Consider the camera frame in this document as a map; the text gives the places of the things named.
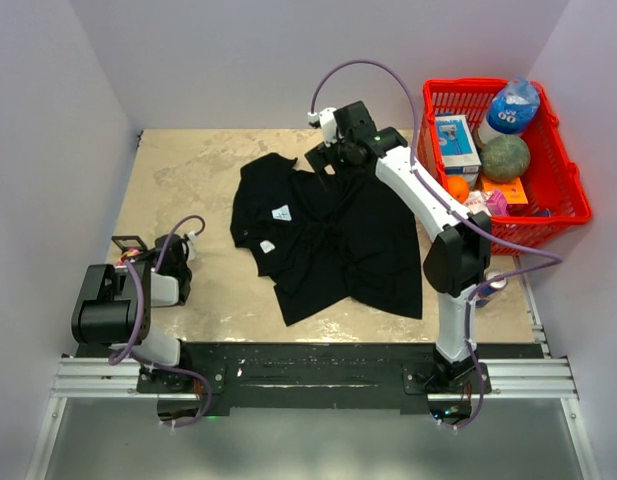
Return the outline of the black garment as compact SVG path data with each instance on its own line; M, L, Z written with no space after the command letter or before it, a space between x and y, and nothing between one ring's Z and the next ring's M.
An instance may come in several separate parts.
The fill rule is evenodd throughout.
M423 315L420 248L414 214L365 172L332 175L326 191L315 173L277 153L243 166L230 232L274 283L286 325L346 298L390 314ZM264 253L268 240L275 249Z

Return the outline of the pink flower brooch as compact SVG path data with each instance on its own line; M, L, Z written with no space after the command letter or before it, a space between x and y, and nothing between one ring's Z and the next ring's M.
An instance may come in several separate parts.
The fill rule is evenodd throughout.
M139 256L142 253L141 250L137 249L137 248L129 248L125 251L122 252L122 254L120 255L117 264L118 265L123 265L124 262L130 258Z

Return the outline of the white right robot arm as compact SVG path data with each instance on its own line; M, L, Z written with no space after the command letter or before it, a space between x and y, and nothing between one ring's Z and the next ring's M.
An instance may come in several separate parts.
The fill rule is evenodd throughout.
M389 187L423 225L431 247L423 272L437 293L439 334L429 365L413 373L418 390L454 393L469 380L477 353L476 287L490 264L485 214L473 214L455 200L413 156L393 127L378 129L363 102L307 115L323 140L305 157L319 176L366 171Z

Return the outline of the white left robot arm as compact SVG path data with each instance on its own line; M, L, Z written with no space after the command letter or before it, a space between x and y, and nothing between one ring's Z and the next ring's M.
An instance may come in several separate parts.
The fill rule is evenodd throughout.
M137 235L113 236L120 259L87 268L71 318L73 338L111 349L115 360L123 353L160 367L159 378L171 391L188 390L195 380L191 354L183 341L151 325L151 313L186 304L196 238L193 232L162 235L150 248Z

